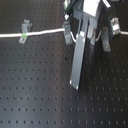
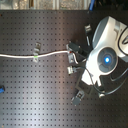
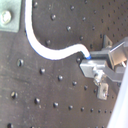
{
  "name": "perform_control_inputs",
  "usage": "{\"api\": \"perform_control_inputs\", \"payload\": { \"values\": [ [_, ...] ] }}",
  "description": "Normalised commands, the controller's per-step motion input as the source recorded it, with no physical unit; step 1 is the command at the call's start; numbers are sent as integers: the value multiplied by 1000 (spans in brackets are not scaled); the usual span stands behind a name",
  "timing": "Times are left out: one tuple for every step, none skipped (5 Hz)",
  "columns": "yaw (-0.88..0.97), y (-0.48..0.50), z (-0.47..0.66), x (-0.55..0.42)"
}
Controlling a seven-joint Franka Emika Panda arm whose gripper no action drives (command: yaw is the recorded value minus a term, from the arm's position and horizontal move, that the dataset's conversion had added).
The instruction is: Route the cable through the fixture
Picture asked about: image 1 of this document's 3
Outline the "long dark gripper finger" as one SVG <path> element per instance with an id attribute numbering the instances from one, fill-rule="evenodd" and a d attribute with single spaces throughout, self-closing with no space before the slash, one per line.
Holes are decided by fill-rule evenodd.
<path id="1" fill-rule="evenodd" d="M 88 29 L 88 19 L 85 18 L 82 21 L 80 33 L 78 34 L 78 38 L 76 39 L 71 78 L 70 78 L 70 84 L 75 89 L 79 88 L 87 29 Z"/>

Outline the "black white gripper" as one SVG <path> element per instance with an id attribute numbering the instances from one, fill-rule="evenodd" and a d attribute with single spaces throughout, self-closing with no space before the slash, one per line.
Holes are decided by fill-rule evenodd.
<path id="1" fill-rule="evenodd" d="M 110 9 L 111 4 L 107 0 L 64 0 L 65 19 L 73 15 L 82 22 L 89 24 L 88 38 L 90 44 L 95 46 L 96 29 L 102 9 Z"/>

